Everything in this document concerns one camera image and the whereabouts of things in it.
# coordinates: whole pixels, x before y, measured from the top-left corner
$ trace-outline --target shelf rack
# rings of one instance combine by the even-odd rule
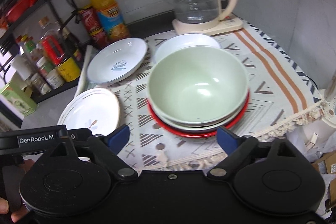
[[[13,0],[1,0],[1,10],[5,11],[8,7],[6,7],[9,3],[11,3]],[[53,3],[51,2],[51,0],[37,0],[37,2],[30,8],[28,8],[21,16],[20,18],[18,18],[18,20],[16,20],[13,24],[10,25],[9,29],[5,32],[5,34],[0,38],[0,52],[5,55],[7,52],[10,52],[12,57],[7,60],[5,62],[5,64],[0,64],[0,71],[3,71],[3,76],[0,78],[5,82],[6,84],[6,73],[8,72],[9,68],[10,68],[10,62],[13,59],[13,57],[18,54],[19,52],[19,48],[18,45],[14,42],[13,43],[13,39],[9,39],[9,37],[12,35],[13,31],[22,23],[24,22],[24,20],[26,20],[31,14],[33,14],[37,9],[39,9],[42,5],[47,4],[48,7],[50,8],[51,12],[53,13],[55,19],[60,23],[60,43],[62,44],[65,53],[68,56],[72,56],[74,61],[77,63],[77,65],[82,68],[82,63],[78,62],[76,60],[76,58],[73,56],[73,54],[70,52],[68,46],[66,45],[65,41],[63,40],[63,35],[62,35],[62,30],[63,28],[70,22],[70,20],[72,20],[75,16],[77,16],[77,11],[78,8],[76,6],[76,3],[74,0],[68,0],[71,4],[72,7],[74,7],[74,11],[71,13],[71,16],[66,19],[65,21],[63,21],[58,12],[56,11],[55,6],[53,5]],[[42,102],[43,100],[46,100],[58,93],[61,93],[67,89],[70,89],[74,86],[76,86],[78,84],[78,79],[65,83],[63,86],[50,91],[49,93],[33,98],[33,100],[36,103]]]

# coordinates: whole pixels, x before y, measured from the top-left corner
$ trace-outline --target yellow can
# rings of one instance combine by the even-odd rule
[[[66,82],[71,82],[81,75],[80,68],[71,57],[56,66],[56,69]]]

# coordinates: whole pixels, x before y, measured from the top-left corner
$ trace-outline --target tablecloth fringe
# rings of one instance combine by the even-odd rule
[[[321,99],[317,103],[311,105],[310,107],[304,109],[303,111],[297,112],[281,122],[276,123],[275,125],[269,126],[263,131],[253,134],[253,137],[258,138],[259,140],[267,140],[269,138],[283,136],[285,133],[293,131],[297,126],[303,126],[309,124],[315,120],[321,119],[325,115],[324,107],[327,105],[327,102],[324,99]],[[215,149],[207,154],[202,154],[202,158],[199,158],[199,155],[194,155],[188,158],[179,159],[169,162],[167,157],[163,157],[165,162],[161,162],[156,165],[144,166],[138,168],[137,171],[141,172],[142,170],[204,170],[215,166],[220,161],[225,159],[227,154],[221,149]]]
[[[319,120],[325,115],[324,107],[327,105],[326,100],[321,99],[317,103],[310,107],[297,112],[281,122],[276,123],[273,126],[253,134],[255,138],[270,138],[283,136],[287,132],[293,131],[297,126],[304,126],[315,120]]]

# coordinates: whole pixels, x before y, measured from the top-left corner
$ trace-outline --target human hand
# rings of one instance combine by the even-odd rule
[[[28,172],[28,170],[31,168],[31,166],[34,164],[33,160],[25,160],[24,164],[19,165],[23,170],[25,170],[26,172]],[[9,211],[9,205],[8,205],[8,201],[5,200],[4,198],[0,198],[0,214],[1,215],[5,215],[6,213],[8,213]],[[21,206],[21,208],[12,213],[11,218],[12,221],[15,223],[17,221],[19,221],[21,218],[23,218],[26,214],[28,214],[28,209],[26,208],[26,206],[23,204]]]

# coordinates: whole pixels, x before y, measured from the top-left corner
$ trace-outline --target patterned tablecloth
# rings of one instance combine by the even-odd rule
[[[138,171],[204,169],[226,157],[216,137],[187,139],[173,135],[161,128],[148,111],[147,82],[154,66],[152,57],[160,44],[176,35],[175,31],[168,31],[146,38],[148,51],[140,68],[129,78],[106,86],[119,99],[121,124],[131,130],[130,140],[119,157]],[[237,135],[249,134],[264,140],[282,136],[295,124],[308,123],[323,114],[318,90],[261,30],[245,22],[242,30],[214,38],[248,71],[250,100],[243,118],[232,128]]]

